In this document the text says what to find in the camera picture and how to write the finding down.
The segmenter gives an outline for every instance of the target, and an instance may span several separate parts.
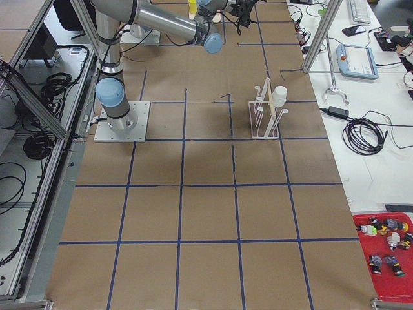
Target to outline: red tray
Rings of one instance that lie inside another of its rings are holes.
[[[410,218],[402,212],[378,213],[378,214],[360,214],[353,216],[356,225],[370,224],[370,218],[375,217],[383,222],[385,219],[392,218],[399,222],[408,223],[408,231],[413,232],[413,224]],[[400,238],[403,238],[405,232],[397,231]],[[365,236],[362,232],[358,232],[364,256],[368,265],[368,257],[370,255],[378,255],[383,259],[381,274],[372,274],[370,266],[370,275],[373,280],[374,289],[381,300],[387,302],[413,302],[413,246],[409,250],[397,248],[394,252],[388,247],[386,237],[377,234],[375,237]],[[393,270],[384,262],[384,257],[394,255],[406,274],[402,277],[397,277],[393,274]]]

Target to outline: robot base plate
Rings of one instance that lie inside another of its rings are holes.
[[[150,110],[149,101],[130,101],[130,108],[137,114],[137,124],[130,130],[116,132],[109,127],[109,124],[102,121],[97,124],[94,141],[97,143],[121,143],[121,142],[145,142],[146,128]],[[106,112],[102,110],[101,118],[106,117]]]

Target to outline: smartphone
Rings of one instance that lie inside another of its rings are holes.
[[[342,32],[348,36],[354,36],[355,34],[362,34],[363,32],[366,32],[366,28],[364,28],[363,26],[352,26],[352,27],[348,27],[345,29],[342,29]]]

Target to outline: white cup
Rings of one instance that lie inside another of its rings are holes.
[[[276,108],[282,107],[287,100],[287,89],[284,86],[277,86],[272,92],[272,99]]]

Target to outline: keyboard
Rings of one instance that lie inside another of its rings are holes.
[[[368,11],[366,0],[348,0],[348,7],[350,8],[351,18],[353,19],[354,24],[370,24],[370,13]]]

